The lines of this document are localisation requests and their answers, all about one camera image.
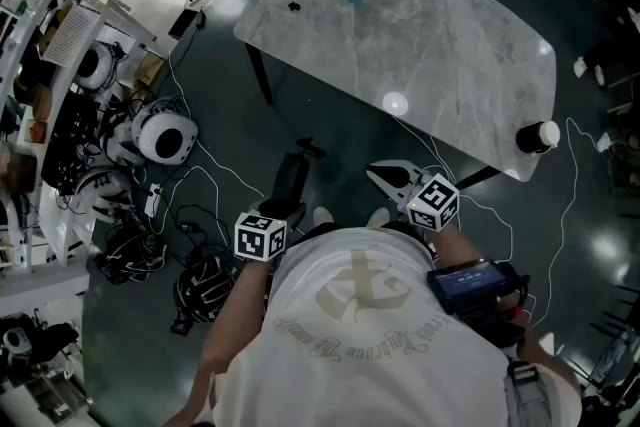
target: shoe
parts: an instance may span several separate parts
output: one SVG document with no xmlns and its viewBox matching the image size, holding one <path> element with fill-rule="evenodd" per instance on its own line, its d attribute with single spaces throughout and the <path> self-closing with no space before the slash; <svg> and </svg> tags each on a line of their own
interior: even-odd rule
<svg viewBox="0 0 640 427">
<path fill-rule="evenodd" d="M 580 78 L 584 75 L 585 71 L 587 71 L 587 64 L 582 57 L 578 57 L 578 60 L 573 63 L 573 73 L 576 74 L 576 77 Z"/>
<path fill-rule="evenodd" d="M 596 80 L 598 81 L 598 84 L 604 86 L 604 72 L 602 71 L 602 68 L 600 66 L 596 66 L 594 71 L 596 72 Z"/>
<path fill-rule="evenodd" d="M 389 210 L 384 207 L 380 207 L 371 214 L 371 217 L 369 217 L 367 228 L 382 228 L 382 226 L 387 224 L 389 221 L 391 221 L 391 214 L 389 213 Z"/>
<path fill-rule="evenodd" d="M 313 210 L 313 226 L 314 227 L 317 228 L 321 224 L 332 223 L 332 222 L 333 222 L 333 216 L 331 215 L 331 212 L 329 212 L 326 208 L 316 207 Z"/>
</svg>

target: reflective floor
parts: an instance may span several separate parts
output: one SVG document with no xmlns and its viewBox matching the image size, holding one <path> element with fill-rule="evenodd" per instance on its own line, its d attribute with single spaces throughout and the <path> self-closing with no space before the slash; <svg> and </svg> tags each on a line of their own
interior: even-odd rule
<svg viewBox="0 0 640 427">
<path fill-rule="evenodd" d="M 549 266 L 561 244 L 560 217 L 572 198 L 574 165 L 567 144 L 565 120 L 572 117 L 596 138 L 602 132 L 608 98 L 592 76 L 578 80 L 572 65 L 577 56 L 608 36 L 607 15 L 596 0 L 498 0 L 538 31 L 555 49 L 557 95 L 554 120 L 561 126 L 560 147 L 547 154 L 528 183 L 500 175 L 467 190 L 483 205 L 495 208 L 513 227 L 512 263 L 532 277 L 537 298 L 534 321 L 542 318 L 550 297 Z M 195 34 L 176 70 L 202 144 L 219 162 L 236 170 L 262 191 L 272 185 L 283 155 L 295 140 L 313 136 L 328 152 L 312 163 L 304 198 L 313 208 L 324 205 L 337 222 L 360 225 L 382 196 L 364 175 L 370 162 L 409 158 L 434 164 L 419 141 L 388 114 L 375 110 L 304 73 L 265 56 L 274 91 L 269 107 L 258 89 L 244 44 L 232 29 L 247 0 L 215 0 L 207 9 L 207 23 Z M 174 52 L 178 62 L 187 41 Z M 176 92 L 168 80 L 163 92 Z M 620 217 L 609 193 L 606 159 L 586 137 L 571 131 L 571 144 L 580 173 L 577 199 L 564 218 L 564 248 L 551 271 L 553 297 L 540 333 L 553 331 L 563 354 L 589 369 L 607 339 L 589 327 L 602 322 L 602 310 L 623 313 L 614 284 L 640 288 L 637 258 L 638 230 Z M 482 165 L 439 144 L 441 156 L 458 177 Z M 220 189 L 220 214 L 232 224 L 239 212 L 256 199 L 231 174 L 216 168 L 199 149 L 188 164 L 212 173 Z M 150 179 L 162 180 L 159 169 Z M 174 208 L 199 203 L 213 209 L 215 189 L 194 172 L 178 189 Z M 462 200 L 464 233 L 496 259 L 509 255 L 509 230 L 491 212 Z M 215 225 L 195 219 L 213 234 Z M 303 224 L 309 227 L 310 216 Z M 174 252 L 190 248 L 170 222 L 165 229 Z M 92 268 L 84 317 L 85 372 L 94 408 L 111 425 L 146 427 L 160 424 L 184 404 L 208 326 L 196 326 L 186 338 L 172 335 L 176 313 L 172 285 L 180 267 L 169 261 L 144 284 L 114 287 Z M 533 308 L 533 301 L 528 303 Z"/>
</svg>

